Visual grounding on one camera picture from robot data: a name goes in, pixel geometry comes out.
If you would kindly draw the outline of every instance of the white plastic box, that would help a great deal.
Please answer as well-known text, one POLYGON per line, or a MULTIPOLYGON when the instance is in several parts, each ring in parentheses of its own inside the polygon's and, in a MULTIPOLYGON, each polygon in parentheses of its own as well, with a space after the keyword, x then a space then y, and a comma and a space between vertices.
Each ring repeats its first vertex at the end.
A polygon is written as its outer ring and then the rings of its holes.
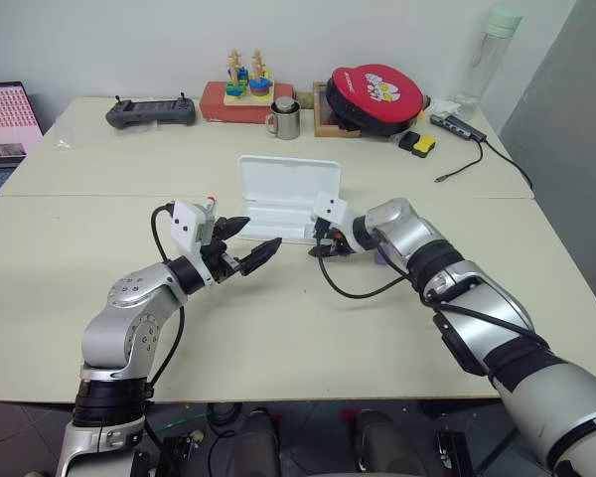
POLYGON ((311 211, 319 192, 340 193, 341 167, 335 161, 291 157, 240 156, 243 204, 251 218, 241 239, 314 243, 311 211))

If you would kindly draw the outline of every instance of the laptop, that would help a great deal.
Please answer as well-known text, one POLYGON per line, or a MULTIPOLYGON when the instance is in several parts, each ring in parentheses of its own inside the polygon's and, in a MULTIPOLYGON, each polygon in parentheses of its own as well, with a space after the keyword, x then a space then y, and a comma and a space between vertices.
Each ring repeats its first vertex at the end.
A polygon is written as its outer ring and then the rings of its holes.
POLYGON ((0 82, 0 186, 42 139, 42 130, 19 81, 0 82))

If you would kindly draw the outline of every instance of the clear plastic bottle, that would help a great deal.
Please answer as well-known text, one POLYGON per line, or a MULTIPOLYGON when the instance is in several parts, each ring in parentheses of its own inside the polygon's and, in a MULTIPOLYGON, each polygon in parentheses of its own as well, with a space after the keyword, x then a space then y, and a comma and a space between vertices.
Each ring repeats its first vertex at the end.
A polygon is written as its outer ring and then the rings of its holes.
POLYGON ((521 19, 522 14, 507 5, 492 8, 484 35, 452 97, 459 104, 460 118, 468 120, 473 116, 521 19))

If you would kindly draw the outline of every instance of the stainless steel cup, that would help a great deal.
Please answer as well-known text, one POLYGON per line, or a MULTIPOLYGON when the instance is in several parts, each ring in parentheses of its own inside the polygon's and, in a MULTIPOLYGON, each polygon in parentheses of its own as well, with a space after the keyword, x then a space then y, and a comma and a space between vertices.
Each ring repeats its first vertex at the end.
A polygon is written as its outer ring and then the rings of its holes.
POLYGON ((293 97, 281 96, 271 104, 265 116, 267 130, 278 139, 294 139, 300 135, 300 104, 293 97))

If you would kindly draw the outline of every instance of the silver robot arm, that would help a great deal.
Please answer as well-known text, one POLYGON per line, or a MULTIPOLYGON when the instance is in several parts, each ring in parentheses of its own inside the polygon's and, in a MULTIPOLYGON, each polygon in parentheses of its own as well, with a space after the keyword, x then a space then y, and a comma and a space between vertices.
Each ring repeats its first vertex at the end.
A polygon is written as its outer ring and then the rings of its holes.
POLYGON ((280 247, 276 238, 243 259, 229 256, 224 240, 249 218, 215 221, 213 209, 214 199, 204 206, 180 201, 164 206, 182 256, 118 280, 103 311, 87 326, 74 418, 65 431, 57 477, 147 475, 141 470, 148 465, 146 455, 133 449, 144 432, 155 381, 147 378, 164 324, 189 295, 237 272, 250 274, 280 247))
POLYGON ((404 199, 361 216, 321 194, 313 212, 317 234, 335 229, 315 252, 380 242, 396 251, 452 355, 467 373, 488 376, 538 458, 560 477, 596 477, 596 378, 554 355, 516 299, 404 199))

